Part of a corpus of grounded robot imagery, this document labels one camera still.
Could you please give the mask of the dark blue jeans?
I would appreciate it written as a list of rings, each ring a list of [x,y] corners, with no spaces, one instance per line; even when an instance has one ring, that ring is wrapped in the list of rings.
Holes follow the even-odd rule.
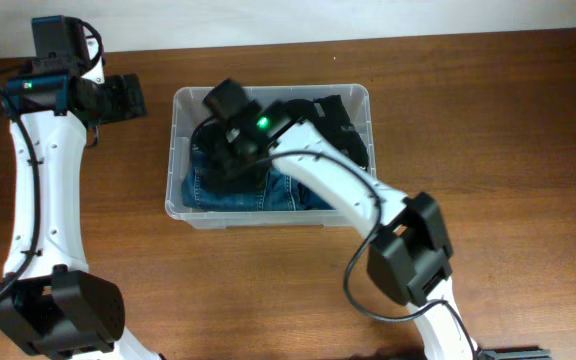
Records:
[[[217,192],[208,189],[203,175],[208,162],[197,146],[192,148],[192,167],[181,185],[185,207],[215,212],[332,210],[317,194],[274,168],[262,172],[261,188],[252,192]]]

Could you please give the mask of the small black taped cloth roll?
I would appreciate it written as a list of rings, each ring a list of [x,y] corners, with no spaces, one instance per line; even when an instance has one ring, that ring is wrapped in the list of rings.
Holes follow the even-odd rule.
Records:
[[[269,168],[244,171],[226,139],[224,126],[214,117],[201,121],[190,137],[191,163],[200,186],[213,193],[247,194],[265,189]]]

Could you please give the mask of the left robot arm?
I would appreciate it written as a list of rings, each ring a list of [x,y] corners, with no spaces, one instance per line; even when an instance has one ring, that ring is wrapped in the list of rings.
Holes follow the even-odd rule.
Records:
[[[99,32],[74,17],[32,22],[35,56],[0,89],[16,159],[0,331],[29,356],[151,359],[119,288],[94,276],[80,225],[80,169],[103,124],[146,114],[138,78],[106,76]]]

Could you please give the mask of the large black taped cloth bundle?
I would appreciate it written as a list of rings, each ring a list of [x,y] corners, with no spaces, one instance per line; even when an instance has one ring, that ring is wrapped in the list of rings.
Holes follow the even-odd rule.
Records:
[[[351,123],[340,95],[315,100],[294,99],[286,103],[294,118],[311,122],[323,138],[363,170],[368,170],[369,156],[355,126]]]

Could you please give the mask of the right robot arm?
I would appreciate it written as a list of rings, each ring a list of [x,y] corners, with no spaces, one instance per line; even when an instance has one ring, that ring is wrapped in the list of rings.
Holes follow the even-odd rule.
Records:
[[[453,293],[454,251],[438,202],[392,188],[368,170],[362,139],[338,95],[315,100],[276,100],[264,107],[227,79],[204,98],[225,132],[221,186],[270,165],[296,179],[337,210],[363,242],[344,272],[345,291],[361,257],[367,273],[405,316],[377,314],[355,298],[360,313],[385,323],[411,321],[428,359],[474,359],[478,346],[459,315]]]

